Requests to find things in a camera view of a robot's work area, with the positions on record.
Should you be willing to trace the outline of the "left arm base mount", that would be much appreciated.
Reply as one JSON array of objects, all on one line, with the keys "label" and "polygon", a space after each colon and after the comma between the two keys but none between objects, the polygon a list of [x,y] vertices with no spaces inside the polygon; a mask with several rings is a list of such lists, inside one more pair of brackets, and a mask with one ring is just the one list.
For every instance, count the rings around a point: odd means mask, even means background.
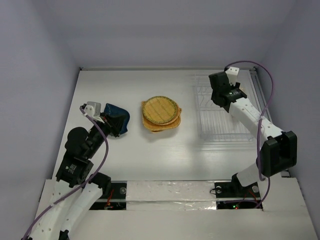
[{"label": "left arm base mount", "polygon": [[126,210],[127,182],[112,181],[108,194],[103,195],[90,207],[90,210]]}]

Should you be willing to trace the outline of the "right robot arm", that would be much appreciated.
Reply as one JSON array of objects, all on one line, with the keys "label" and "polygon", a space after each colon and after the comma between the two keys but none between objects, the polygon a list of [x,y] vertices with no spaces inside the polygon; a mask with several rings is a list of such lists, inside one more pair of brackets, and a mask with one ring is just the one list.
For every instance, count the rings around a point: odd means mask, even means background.
[{"label": "right robot arm", "polygon": [[275,126],[251,103],[237,82],[239,69],[209,75],[212,102],[240,121],[256,138],[257,159],[246,169],[234,174],[230,190],[242,196],[249,186],[263,181],[297,164],[298,137],[293,131]]}]

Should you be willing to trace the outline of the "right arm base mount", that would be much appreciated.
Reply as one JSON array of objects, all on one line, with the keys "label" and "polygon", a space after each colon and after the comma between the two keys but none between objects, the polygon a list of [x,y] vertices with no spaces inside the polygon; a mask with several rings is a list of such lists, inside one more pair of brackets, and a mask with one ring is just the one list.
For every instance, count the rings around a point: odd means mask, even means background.
[{"label": "right arm base mount", "polygon": [[218,210],[254,209],[262,199],[257,182],[245,187],[235,187],[231,181],[215,182],[209,193],[215,196]]}]

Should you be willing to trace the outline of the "dark blue plate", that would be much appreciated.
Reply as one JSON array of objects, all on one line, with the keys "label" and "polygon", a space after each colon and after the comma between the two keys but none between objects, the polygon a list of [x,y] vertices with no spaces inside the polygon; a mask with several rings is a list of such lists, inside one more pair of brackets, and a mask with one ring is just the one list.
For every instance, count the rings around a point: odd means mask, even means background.
[{"label": "dark blue plate", "polygon": [[104,108],[104,117],[111,125],[111,135],[119,137],[128,131],[128,123],[130,120],[130,114],[127,110],[107,103]]}]

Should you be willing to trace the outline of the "round bamboo plate green rim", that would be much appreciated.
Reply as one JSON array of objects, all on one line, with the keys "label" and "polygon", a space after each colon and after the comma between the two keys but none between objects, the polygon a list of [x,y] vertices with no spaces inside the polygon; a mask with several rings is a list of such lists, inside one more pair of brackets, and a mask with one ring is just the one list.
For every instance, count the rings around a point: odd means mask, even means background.
[{"label": "round bamboo plate green rim", "polygon": [[143,116],[153,124],[166,125],[178,118],[178,104],[167,96],[153,96],[142,103]]}]

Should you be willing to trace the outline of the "round woven plate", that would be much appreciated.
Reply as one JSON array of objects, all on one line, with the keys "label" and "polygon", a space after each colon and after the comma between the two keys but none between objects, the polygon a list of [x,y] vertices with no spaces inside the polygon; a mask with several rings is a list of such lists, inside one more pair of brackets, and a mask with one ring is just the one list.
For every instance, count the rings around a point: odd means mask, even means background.
[{"label": "round woven plate", "polygon": [[167,125],[172,124],[172,123],[175,122],[176,120],[178,120],[178,118],[179,118],[180,115],[181,115],[181,112],[182,112],[182,108],[179,108],[177,117],[175,117],[175,118],[172,119],[171,121],[168,121],[168,122],[165,122],[165,123],[154,123],[154,122],[148,120],[143,114],[142,114],[142,119],[143,119],[144,121],[146,121],[147,123],[150,123],[150,124],[153,124],[153,125],[156,125],[156,126],[167,126]]}]

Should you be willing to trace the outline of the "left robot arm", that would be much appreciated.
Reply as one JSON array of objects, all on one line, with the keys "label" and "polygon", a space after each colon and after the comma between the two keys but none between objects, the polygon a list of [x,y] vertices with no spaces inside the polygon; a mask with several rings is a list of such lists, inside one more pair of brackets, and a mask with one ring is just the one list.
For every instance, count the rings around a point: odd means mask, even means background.
[{"label": "left robot arm", "polygon": [[91,158],[107,144],[107,136],[127,131],[130,116],[103,112],[97,118],[87,113],[85,117],[93,126],[75,127],[68,133],[49,206],[31,224],[25,240],[70,240],[95,201],[112,193],[109,176],[99,170],[91,173]]}]

